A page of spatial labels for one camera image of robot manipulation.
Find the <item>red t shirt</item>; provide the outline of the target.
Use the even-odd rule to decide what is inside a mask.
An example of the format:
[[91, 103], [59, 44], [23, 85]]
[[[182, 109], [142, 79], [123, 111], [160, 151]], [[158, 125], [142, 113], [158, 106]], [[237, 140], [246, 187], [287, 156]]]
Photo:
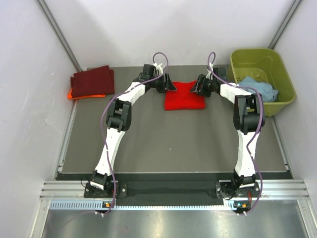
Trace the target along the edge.
[[164, 109], [166, 111], [204, 109], [206, 107], [205, 98], [190, 92], [195, 83], [195, 81], [174, 82], [177, 91], [166, 92]]

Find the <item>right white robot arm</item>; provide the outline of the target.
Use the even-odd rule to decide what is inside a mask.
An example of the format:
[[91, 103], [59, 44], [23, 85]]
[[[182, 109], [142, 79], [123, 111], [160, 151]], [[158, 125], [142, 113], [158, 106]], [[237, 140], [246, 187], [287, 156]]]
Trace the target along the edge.
[[191, 93], [210, 97], [212, 92], [226, 98], [233, 106], [233, 124], [238, 133], [238, 158], [230, 183], [220, 183], [218, 195], [226, 200], [258, 190], [255, 153], [261, 128], [265, 124], [262, 95], [250, 87], [242, 87], [219, 78], [212, 70], [200, 74]]

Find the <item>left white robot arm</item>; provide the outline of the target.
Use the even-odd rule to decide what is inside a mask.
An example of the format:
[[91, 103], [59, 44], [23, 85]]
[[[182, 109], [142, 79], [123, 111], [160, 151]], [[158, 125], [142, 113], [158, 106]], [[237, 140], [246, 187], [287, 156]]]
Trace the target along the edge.
[[176, 91], [167, 68], [161, 64], [145, 64], [143, 71], [122, 93], [114, 96], [106, 106], [101, 118], [104, 148], [87, 185], [101, 197], [115, 196], [116, 185], [113, 165], [121, 140], [132, 122], [133, 104], [151, 88], [158, 92]]

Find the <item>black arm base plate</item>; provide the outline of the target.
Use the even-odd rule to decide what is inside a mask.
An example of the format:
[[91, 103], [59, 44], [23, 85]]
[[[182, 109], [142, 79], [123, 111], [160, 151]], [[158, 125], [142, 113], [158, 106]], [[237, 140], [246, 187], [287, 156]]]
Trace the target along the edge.
[[127, 198], [134, 195], [158, 195], [164, 196], [172, 194], [186, 195], [206, 195], [210, 198], [233, 198], [258, 196], [260, 188], [256, 183], [252, 187], [234, 188], [228, 180], [213, 181], [118, 181], [116, 189], [111, 184], [106, 190], [100, 190], [87, 183], [84, 190], [85, 198], [112, 198], [113, 192], [116, 192], [116, 198]]

